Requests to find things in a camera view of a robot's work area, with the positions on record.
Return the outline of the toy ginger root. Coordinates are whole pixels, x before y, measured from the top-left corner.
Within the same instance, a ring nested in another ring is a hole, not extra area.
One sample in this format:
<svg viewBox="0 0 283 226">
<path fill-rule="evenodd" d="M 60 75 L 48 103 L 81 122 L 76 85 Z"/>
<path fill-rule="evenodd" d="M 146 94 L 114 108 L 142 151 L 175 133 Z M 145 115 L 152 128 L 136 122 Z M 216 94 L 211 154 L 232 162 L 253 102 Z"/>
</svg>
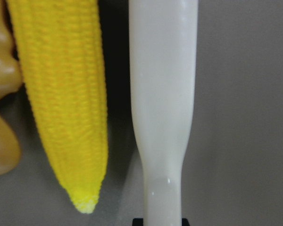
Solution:
<svg viewBox="0 0 283 226">
<path fill-rule="evenodd" d="M 0 0 L 0 100 L 22 86 L 22 77 L 14 58 L 14 38 L 8 24 L 7 6 Z M 0 175 L 12 171 L 21 158 L 19 141 L 12 128 L 0 116 Z"/>
</svg>

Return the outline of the white hand brush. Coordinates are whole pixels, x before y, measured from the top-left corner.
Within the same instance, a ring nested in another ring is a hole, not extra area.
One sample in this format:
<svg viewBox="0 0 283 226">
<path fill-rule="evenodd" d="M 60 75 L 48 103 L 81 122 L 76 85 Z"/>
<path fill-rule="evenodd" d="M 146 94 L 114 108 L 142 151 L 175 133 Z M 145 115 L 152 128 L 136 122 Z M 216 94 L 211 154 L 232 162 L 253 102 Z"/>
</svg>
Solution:
<svg viewBox="0 0 283 226">
<path fill-rule="evenodd" d="M 129 1 L 131 108 L 145 226 L 182 224 L 182 167 L 194 107 L 196 0 Z"/>
</svg>

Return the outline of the yellow toy corn cob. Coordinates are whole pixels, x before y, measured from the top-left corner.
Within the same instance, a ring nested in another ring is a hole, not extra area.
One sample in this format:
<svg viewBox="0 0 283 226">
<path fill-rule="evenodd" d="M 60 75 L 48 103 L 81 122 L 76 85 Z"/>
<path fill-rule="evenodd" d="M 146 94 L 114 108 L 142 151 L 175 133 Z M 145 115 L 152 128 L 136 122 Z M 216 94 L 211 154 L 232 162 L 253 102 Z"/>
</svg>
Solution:
<svg viewBox="0 0 283 226">
<path fill-rule="evenodd" d="M 91 214 L 108 162 L 105 65 L 96 0 L 9 0 L 43 148 L 75 208 Z"/>
</svg>

